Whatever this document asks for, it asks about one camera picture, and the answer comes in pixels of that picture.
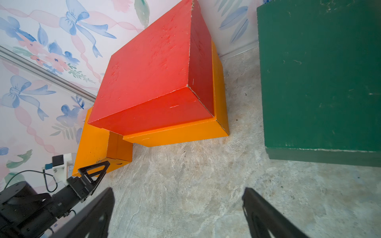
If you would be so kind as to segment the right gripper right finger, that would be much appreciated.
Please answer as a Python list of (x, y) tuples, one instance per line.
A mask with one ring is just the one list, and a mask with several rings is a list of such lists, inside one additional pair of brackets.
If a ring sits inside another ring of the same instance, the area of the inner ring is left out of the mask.
[(246, 187), (243, 210), (253, 238), (308, 238), (254, 189)]

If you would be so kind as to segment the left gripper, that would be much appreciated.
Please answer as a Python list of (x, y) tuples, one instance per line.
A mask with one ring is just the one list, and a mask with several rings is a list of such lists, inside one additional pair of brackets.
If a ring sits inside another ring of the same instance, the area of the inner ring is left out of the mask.
[(70, 177), (67, 186), (52, 197), (56, 208), (73, 208), (83, 202), (100, 184), (107, 173), (108, 161), (82, 167), (78, 170), (81, 177)]

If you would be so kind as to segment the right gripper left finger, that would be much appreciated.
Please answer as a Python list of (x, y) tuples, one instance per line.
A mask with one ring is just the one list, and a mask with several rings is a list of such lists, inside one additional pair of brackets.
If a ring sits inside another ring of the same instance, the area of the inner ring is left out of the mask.
[(109, 187), (68, 221), (53, 238), (106, 238), (115, 204), (113, 190)]

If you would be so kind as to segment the orange shoebox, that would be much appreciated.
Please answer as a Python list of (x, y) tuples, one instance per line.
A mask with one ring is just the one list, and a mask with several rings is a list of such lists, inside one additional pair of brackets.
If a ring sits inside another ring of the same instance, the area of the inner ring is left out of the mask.
[(106, 129), (89, 125), (92, 108), (87, 111), (73, 173), (79, 177), (80, 168), (108, 161), (107, 172), (114, 171), (133, 161), (133, 144), (123, 140), (123, 136)]
[(125, 135), (123, 140), (146, 147), (155, 147), (230, 135), (223, 66), (215, 43), (212, 42), (211, 45), (215, 116), (210, 119)]

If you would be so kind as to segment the red shoebox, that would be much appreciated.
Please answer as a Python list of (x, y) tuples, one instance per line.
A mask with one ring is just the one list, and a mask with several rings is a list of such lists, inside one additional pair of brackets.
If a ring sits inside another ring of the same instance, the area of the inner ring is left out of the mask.
[(111, 56), (88, 123), (130, 135), (214, 114), (211, 35), (181, 1)]

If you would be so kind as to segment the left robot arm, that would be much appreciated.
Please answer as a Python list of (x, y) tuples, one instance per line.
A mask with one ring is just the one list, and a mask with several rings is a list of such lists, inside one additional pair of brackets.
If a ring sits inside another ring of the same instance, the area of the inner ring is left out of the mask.
[(105, 176), (108, 161), (80, 168), (80, 177), (70, 177), (57, 193), (38, 194), (21, 181), (1, 192), (1, 237), (39, 238), (59, 218), (92, 195)]

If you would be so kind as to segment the green shoebox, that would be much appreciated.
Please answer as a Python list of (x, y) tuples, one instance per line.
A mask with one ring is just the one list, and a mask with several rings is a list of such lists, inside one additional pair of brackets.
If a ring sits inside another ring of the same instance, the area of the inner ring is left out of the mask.
[(379, 167), (380, 1), (271, 1), (257, 14), (269, 158)]

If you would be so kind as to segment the left corner aluminium post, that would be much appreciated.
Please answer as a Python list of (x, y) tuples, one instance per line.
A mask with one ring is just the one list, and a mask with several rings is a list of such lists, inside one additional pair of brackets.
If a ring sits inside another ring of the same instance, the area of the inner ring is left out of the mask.
[(42, 69), (41, 67), (31, 63), (30, 61), (18, 56), (17, 54), (11, 52), (10, 50), (4, 48), (1, 46), (1, 57), (16, 64), (17, 66), (20, 66), (21, 68), (32, 72), (50, 82), (53, 82), (69, 91), (72, 91), (78, 95), (80, 95), (83, 98), (86, 98), (87, 100), (91, 102), (95, 102), (96, 96), (85, 91), (84, 89), (74, 85), (73, 83), (68, 82), (67, 80), (64, 80), (63, 78), (48, 72), (45, 69)]

